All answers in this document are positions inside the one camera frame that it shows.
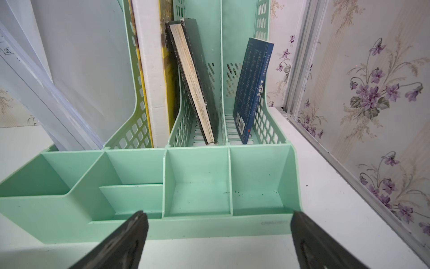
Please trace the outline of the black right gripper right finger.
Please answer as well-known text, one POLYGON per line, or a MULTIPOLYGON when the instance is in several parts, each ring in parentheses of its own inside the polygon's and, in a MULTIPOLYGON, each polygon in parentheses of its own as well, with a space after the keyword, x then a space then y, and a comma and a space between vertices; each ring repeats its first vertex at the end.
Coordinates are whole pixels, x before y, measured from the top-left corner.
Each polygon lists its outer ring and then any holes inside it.
POLYGON ((291 232, 302 269, 367 268, 303 212, 293 213, 291 232))

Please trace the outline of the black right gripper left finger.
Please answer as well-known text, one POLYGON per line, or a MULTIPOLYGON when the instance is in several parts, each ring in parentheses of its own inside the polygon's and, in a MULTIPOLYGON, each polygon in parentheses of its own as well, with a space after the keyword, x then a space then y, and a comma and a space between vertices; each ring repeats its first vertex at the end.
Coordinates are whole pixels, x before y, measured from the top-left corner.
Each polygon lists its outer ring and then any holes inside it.
POLYGON ((137 269, 148 230, 147 214, 138 211, 71 268, 137 269))

